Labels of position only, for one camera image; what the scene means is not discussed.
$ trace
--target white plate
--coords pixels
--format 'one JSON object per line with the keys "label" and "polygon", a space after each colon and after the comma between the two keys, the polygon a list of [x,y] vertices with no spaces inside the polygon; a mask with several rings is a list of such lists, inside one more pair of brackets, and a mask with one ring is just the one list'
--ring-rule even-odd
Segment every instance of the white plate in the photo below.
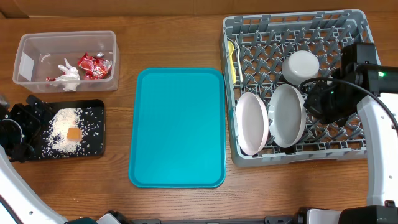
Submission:
{"label": "white plate", "polygon": [[303,135],[306,112],[304,99],[298,89],[288,84],[279,86],[271,97],[268,118],[269,132],[275,143],[283,148],[293,146]]}
{"label": "white plate", "polygon": [[247,155],[255,155],[266,145],[268,138],[267,108],[259,96],[244,93],[236,105],[238,143]]}

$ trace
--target clear plastic container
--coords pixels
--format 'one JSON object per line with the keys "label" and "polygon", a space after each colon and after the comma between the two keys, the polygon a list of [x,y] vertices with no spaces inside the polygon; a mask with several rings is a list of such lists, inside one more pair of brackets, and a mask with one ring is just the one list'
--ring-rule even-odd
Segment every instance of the clear plastic container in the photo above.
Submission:
{"label": "clear plastic container", "polygon": [[[84,80],[85,71],[78,66],[85,53],[112,61],[112,70],[101,80]],[[58,65],[67,59],[78,69],[79,81],[47,82],[46,78],[63,75]],[[64,92],[67,83],[79,83],[76,91],[112,91],[119,84],[119,48],[112,31],[57,32],[26,34],[21,38],[14,64],[12,80],[33,93]]]}

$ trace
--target orange sponge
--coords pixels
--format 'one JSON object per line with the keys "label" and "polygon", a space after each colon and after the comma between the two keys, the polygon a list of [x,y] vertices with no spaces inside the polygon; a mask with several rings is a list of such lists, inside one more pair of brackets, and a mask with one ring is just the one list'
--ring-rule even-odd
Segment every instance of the orange sponge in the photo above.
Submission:
{"label": "orange sponge", "polygon": [[82,131],[78,128],[70,128],[68,130],[68,140],[81,141]]}

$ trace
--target dish rack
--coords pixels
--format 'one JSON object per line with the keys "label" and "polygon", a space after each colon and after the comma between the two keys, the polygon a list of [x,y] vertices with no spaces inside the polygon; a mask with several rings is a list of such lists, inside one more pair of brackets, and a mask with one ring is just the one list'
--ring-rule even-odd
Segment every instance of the dish rack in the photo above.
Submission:
{"label": "dish rack", "polygon": [[[239,59],[243,80],[239,80],[237,46],[234,45],[233,67],[228,58],[228,41],[240,48]],[[319,76],[329,77],[340,67],[340,50],[354,42],[372,42],[365,14],[360,10],[299,12],[231,16],[223,21],[220,40],[221,60],[226,86],[231,154],[237,166],[288,164],[314,159],[364,159],[366,141],[357,114],[350,116],[344,127],[321,125],[307,115],[305,131],[299,142],[281,148],[269,134],[263,150],[256,155],[243,153],[238,144],[235,108],[245,92],[260,96],[269,107],[276,88],[285,83],[282,63],[292,53],[307,50],[320,62]],[[231,69],[236,69],[237,82],[232,84]]]}

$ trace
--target teal tray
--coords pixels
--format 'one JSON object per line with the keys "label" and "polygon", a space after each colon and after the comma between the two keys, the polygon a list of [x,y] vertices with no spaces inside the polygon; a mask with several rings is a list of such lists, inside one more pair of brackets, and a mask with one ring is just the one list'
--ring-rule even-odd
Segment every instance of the teal tray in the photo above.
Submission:
{"label": "teal tray", "polygon": [[218,187],[226,176],[224,80],[212,68],[137,79],[129,177],[143,188]]}

